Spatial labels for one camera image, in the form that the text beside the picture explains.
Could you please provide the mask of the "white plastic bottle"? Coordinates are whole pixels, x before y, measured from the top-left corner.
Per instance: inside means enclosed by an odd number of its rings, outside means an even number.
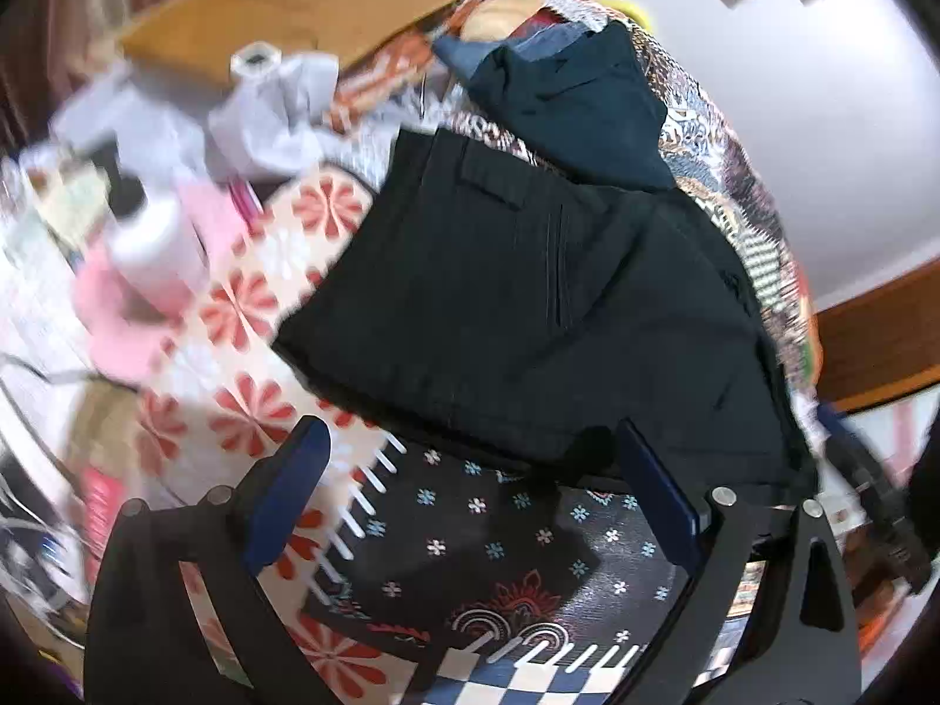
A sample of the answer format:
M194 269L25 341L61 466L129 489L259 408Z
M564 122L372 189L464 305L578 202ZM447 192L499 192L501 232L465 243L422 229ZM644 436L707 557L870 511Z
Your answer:
M179 306L207 276L206 250L182 201L131 189L108 207L105 247L115 271L152 306Z

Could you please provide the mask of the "wooden board with paw prints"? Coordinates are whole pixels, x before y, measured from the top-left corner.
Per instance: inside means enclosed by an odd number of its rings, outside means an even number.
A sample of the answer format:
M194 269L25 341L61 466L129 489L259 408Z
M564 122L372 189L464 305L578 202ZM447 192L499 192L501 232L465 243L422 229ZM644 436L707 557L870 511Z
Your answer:
M459 0L166 0L119 38L126 59L226 88L230 60L263 42L333 54L347 69Z

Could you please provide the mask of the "wooden door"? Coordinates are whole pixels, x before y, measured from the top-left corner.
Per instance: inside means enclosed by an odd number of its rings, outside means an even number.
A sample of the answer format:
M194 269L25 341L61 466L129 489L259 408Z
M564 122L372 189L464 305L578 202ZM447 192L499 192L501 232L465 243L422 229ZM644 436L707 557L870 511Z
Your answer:
M819 312L817 396L855 412L937 385L938 314L938 260Z

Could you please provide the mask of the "dark navy folded garment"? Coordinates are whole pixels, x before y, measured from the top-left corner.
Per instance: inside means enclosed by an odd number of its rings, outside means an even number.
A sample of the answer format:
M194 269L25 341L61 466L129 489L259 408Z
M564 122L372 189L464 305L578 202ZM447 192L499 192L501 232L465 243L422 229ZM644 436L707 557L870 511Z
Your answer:
M676 186L658 148L666 105L620 22L536 61L501 46L479 64L467 91L492 121L578 183Z

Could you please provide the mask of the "yellow curved headboard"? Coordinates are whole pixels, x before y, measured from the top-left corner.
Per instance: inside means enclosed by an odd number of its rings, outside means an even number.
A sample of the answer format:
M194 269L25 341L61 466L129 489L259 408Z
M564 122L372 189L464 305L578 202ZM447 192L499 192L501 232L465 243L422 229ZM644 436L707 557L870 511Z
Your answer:
M627 19L639 24L645 31L655 32L655 21L650 15L650 11L642 5L636 4L633 0L600 0L600 3L606 5L607 8L622 13Z

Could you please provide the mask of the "blue denim garment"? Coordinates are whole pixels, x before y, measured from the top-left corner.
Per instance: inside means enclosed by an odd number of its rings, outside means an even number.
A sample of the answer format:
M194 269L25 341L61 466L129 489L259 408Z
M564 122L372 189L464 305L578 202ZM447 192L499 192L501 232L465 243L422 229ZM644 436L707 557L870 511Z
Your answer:
M472 78L476 69L496 49L508 48L528 62L550 58L588 33L588 27L577 22L553 24L524 36L510 36L497 42L464 42L457 36L441 35L432 45L435 56L456 73L462 81Z

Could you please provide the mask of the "patchwork patterned bedsheet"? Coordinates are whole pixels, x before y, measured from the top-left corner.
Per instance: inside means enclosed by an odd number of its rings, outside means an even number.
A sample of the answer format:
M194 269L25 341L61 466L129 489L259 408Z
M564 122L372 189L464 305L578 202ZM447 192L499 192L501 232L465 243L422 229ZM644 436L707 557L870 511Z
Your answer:
M794 261L644 27L439 29L161 344L91 703L806 703L832 533Z

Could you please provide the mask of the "black pants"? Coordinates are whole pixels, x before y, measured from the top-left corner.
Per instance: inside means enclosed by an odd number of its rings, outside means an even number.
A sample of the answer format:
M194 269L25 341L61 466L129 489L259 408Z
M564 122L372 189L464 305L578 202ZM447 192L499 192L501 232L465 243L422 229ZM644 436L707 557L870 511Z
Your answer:
M685 194L582 186L442 130L274 352L336 406L513 473L618 489L623 420L672 469L793 505L819 485L749 274Z

